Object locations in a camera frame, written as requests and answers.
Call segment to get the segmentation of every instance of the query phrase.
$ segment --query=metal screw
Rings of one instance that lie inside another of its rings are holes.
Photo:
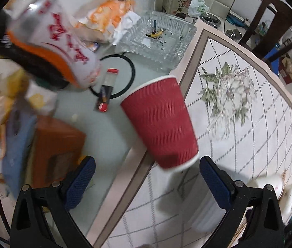
[[[270,185],[270,184],[267,184],[267,190],[270,190],[270,191],[272,191],[272,190],[273,190],[273,186],[272,186],[272,185]]]
[[[243,187],[243,185],[244,185],[243,181],[240,181],[240,180],[235,181],[235,184],[237,187]]]
[[[29,185],[23,185],[22,190],[27,191],[29,189],[29,187],[30,187]]]
[[[60,181],[54,181],[54,182],[52,183],[52,187],[58,187],[60,184],[61,184]]]

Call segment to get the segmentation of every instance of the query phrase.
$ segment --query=orange stripe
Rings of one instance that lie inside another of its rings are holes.
[[[67,62],[59,55],[56,54],[53,51],[50,51],[48,49],[44,49],[42,47],[33,46],[25,44],[21,41],[19,41],[13,34],[12,31],[8,31],[7,34],[10,37],[10,40],[13,44],[17,45],[18,47],[24,49],[27,52],[30,52],[32,54],[35,54],[48,62],[50,62],[56,69],[58,69],[59,72],[62,73],[64,78],[68,80],[70,83],[74,84],[75,86],[79,87],[76,78],[73,74],[73,72],[70,70],[70,67],[68,66]]]

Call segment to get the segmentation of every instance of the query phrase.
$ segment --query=lighter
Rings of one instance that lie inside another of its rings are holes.
[[[100,88],[99,97],[95,108],[100,112],[107,111],[112,89],[118,74],[117,69],[108,69],[103,85]]]

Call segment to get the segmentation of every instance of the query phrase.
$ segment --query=glass ashtray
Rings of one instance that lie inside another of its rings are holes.
[[[150,37],[162,32],[158,37]],[[115,52],[132,52],[161,63],[171,70],[175,69],[195,35],[197,28],[175,16],[149,11],[123,35]]]

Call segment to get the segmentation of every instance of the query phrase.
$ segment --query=cup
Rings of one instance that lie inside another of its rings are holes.
[[[196,162],[197,139],[174,76],[139,86],[121,106],[160,167],[178,172]]]
[[[264,188],[264,186],[266,186],[267,184],[270,184],[274,187],[275,194],[279,199],[284,189],[284,181],[282,177],[278,174],[256,178],[254,180],[249,181],[247,186]]]
[[[143,16],[147,11],[153,11],[155,0],[134,0],[133,11],[139,16]]]

